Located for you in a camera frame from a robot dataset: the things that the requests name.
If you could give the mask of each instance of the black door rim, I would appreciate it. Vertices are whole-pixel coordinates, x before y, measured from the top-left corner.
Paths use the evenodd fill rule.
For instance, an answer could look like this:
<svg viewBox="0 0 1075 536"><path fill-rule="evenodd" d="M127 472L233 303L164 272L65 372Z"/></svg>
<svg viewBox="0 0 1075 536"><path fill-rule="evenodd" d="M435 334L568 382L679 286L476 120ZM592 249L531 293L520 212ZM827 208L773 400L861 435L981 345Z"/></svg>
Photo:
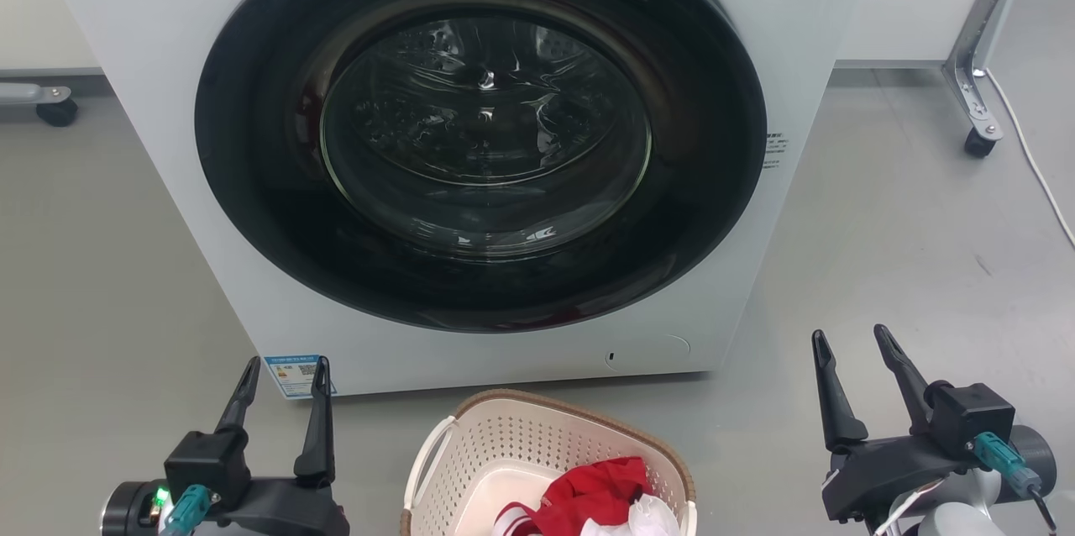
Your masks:
<svg viewBox="0 0 1075 536"><path fill-rule="evenodd" d="M708 256L749 202L766 133L758 76L716 0L497 1L245 0L210 52L195 115L207 183L240 233L344 305L479 333L605 315ZM371 16L377 9L390 13ZM319 127L317 101L363 47L416 21L468 15L508 15L582 38L645 102L653 149L639 188L564 246L496 260L388 236L346 203L318 160L316 131L303 128Z"/></svg>

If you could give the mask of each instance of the teal cable connector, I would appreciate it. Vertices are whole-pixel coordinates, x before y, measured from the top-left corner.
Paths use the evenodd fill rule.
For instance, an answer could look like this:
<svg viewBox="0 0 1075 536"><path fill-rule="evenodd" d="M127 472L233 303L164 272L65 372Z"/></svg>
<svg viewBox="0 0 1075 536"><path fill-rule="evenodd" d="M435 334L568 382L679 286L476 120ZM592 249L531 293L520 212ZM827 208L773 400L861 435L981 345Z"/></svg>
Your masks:
<svg viewBox="0 0 1075 536"><path fill-rule="evenodd" d="M213 505L212 493L204 486L191 486L180 496L175 508L164 519L160 536L189 536L195 527L205 519Z"/></svg>
<svg viewBox="0 0 1075 536"><path fill-rule="evenodd" d="M1041 476L1027 467L1027 461L994 433L987 431L974 438L974 455L981 464L999 472L1020 498L1031 498L1031 490L1041 491Z"/></svg>

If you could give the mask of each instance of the black cable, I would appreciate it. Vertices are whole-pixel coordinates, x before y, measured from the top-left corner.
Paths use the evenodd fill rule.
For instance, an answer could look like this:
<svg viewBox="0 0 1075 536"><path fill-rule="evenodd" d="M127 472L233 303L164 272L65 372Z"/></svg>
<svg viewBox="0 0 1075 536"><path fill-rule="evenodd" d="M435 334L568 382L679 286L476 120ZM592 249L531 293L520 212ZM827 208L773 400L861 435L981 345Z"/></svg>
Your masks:
<svg viewBox="0 0 1075 536"><path fill-rule="evenodd" d="M1049 512L1049 507L1045 505L1045 498L1037 491L1037 487L1031 486L1027 489L1027 492L1030 492L1030 495L1033 496L1034 504L1037 505L1037 510L1042 511L1042 519L1045 520L1045 525L1049 527L1049 536L1057 536L1057 522L1052 521L1052 513Z"/></svg>

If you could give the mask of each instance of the white washing machine body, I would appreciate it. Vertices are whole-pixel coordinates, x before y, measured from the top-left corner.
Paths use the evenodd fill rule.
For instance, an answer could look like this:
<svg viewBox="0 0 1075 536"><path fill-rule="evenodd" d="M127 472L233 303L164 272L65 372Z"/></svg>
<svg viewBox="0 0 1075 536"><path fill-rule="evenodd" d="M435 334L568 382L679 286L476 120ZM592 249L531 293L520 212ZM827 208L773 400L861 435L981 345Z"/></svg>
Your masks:
<svg viewBox="0 0 1075 536"><path fill-rule="evenodd" d="M630 303L590 314L584 304L572 318L530 317L498 332L455 329L452 319L438 322L435 313L418 324L360 309L304 284L236 229L206 179L195 116L207 56L248 0L68 0L235 314L258 352L275 359L273 373L293 397L303 393L293 387L303 382L297 364L318 353L332 361L340 394L717 368L856 0L717 1L764 95L764 157L756 158L757 184L742 199L741 214L712 251L660 287L628 291Z"/></svg>

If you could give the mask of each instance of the beige plastic basket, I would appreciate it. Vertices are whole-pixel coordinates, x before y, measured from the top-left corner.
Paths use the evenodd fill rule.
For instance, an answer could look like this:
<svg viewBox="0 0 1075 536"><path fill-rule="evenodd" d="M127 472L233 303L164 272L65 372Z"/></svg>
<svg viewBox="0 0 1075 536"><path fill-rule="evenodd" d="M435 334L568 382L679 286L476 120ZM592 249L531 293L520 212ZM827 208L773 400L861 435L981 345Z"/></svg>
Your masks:
<svg viewBox="0 0 1075 536"><path fill-rule="evenodd" d="M474 395L426 438L403 497L402 536L489 536L505 505L536 509L568 469L642 457L654 494L694 536L694 482L668 445L622 422L522 391Z"/></svg>

